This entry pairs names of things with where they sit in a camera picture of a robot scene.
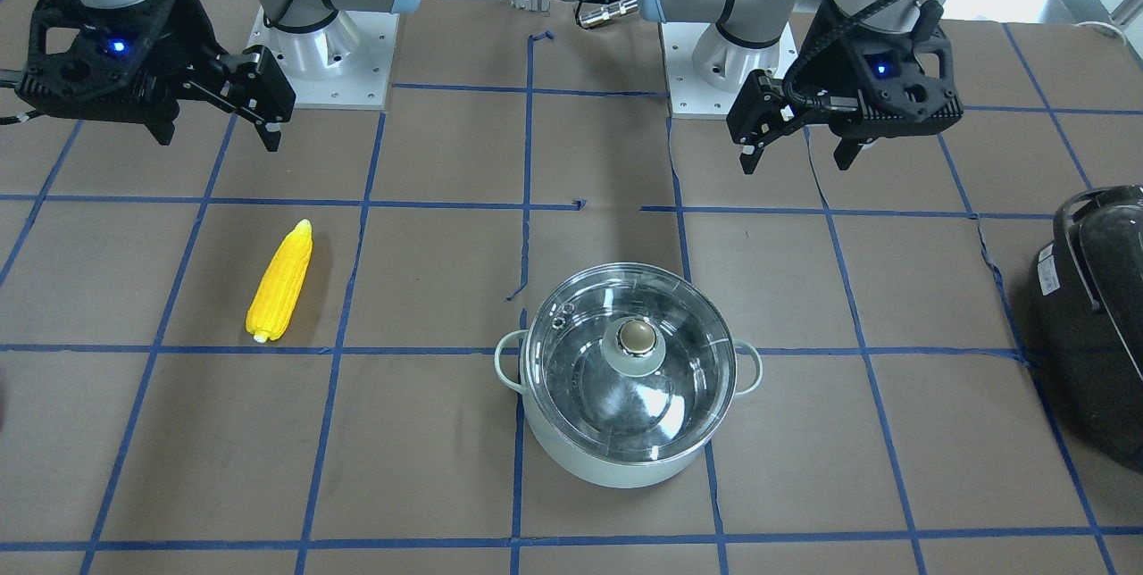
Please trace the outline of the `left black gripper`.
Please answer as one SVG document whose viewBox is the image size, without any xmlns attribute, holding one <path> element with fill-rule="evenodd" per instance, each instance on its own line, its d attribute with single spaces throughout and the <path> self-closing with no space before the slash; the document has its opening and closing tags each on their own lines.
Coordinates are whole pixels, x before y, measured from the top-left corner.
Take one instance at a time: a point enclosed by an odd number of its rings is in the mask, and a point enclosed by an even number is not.
<svg viewBox="0 0 1143 575">
<path fill-rule="evenodd" d="M 748 74 L 726 118 L 744 175 L 754 175 L 766 145 L 804 126 L 839 137 L 834 163 L 849 170 L 866 139 L 935 135 L 964 118 L 951 43 L 940 29 L 942 3 L 908 8 L 920 17 L 902 33 L 857 25 L 808 59 L 793 89 L 823 99 L 821 110 L 788 98 L 782 81 L 761 70 Z"/>
</svg>

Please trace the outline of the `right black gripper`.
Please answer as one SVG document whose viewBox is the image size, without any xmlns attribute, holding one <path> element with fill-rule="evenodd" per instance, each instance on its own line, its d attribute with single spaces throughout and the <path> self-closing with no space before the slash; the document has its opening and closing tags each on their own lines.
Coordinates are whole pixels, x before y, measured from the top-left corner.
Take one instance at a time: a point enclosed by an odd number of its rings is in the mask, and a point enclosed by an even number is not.
<svg viewBox="0 0 1143 575">
<path fill-rule="evenodd" d="M 15 91 L 39 114 L 137 123 L 161 146 L 174 139 L 179 102 L 206 102 L 253 123 L 270 153 L 296 104 L 269 47 L 225 50 L 200 0 L 115 9 L 39 0 Z"/>
</svg>

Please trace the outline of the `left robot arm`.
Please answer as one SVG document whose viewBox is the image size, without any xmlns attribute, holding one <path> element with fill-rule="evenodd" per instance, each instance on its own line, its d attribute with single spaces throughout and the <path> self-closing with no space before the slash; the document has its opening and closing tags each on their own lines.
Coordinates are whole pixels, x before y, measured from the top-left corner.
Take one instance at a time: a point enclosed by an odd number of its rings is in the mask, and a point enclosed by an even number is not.
<svg viewBox="0 0 1143 575">
<path fill-rule="evenodd" d="M 946 0 L 821 0 L 784 73 L 777 53 L 796 0 L 638 0 L 646 21 L 703 23 L 698 67 L 735 94 L 726 123 L 740 168 L 809 126 L 838 137 L 834 162 L 849 169 L 882 138 L 934 136 L 964 118 L 954 55 L 940 29 Z"/>
</svg>

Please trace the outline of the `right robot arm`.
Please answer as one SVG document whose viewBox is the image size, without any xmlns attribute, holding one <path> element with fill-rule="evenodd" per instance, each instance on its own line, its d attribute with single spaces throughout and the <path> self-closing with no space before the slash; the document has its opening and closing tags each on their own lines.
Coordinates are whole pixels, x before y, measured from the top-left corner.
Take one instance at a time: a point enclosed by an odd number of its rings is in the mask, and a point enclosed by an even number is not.
<svg viewBox="0 0 1143 575">
<path fill-rule="evenodd" d="M 205 102 L 251 123 L 270 152 L 296 104 L 296 83 L 371 73 L 355 13 L 411 13 L 421 0 L 259 0 L 272 45 L 230 53 L 200 0 L 39 0 L 26 62 L 3 87 L 40 115 L 136 123 L 174 137 L 179 102 Z"/>
</svg>

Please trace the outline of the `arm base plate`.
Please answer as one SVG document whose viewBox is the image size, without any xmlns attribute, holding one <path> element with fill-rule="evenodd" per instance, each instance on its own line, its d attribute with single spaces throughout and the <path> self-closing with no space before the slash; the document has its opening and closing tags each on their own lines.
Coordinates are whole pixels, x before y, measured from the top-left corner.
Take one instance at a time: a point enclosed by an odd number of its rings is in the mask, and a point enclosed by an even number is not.
<svg viewBox="0 0 1143 575">
<path fill-rule="evenodd" d="M 732 43 L 714 23 L 662 23 L 663 65 L 674 119 L 724 120 L 748 74 L 783 79 L 796 61 L 791 25 L 777 43 L 748 49 Z"/>
<path fill-rule="evenodd" d="M 386 11 L 338 11 L 323 29 L 289 33 L 270 29 L 258 10 L 248 41 L 269 47 L 298 110 L 383 111 L 402 19 Z"/>
</svg>

